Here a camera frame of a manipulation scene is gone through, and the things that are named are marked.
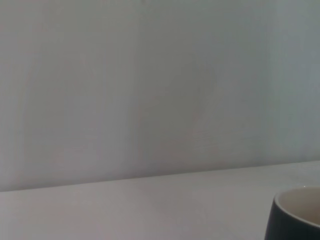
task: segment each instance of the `mug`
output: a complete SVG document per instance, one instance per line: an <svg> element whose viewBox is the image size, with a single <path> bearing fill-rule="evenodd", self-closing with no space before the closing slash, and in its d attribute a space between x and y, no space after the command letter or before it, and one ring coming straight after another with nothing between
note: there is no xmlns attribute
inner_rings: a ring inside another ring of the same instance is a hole
<svg viewBox="0 0 320 240"><path fill-rule="evenodd" d="M264 240L320 240L320 187L278 193Z"/></svg>

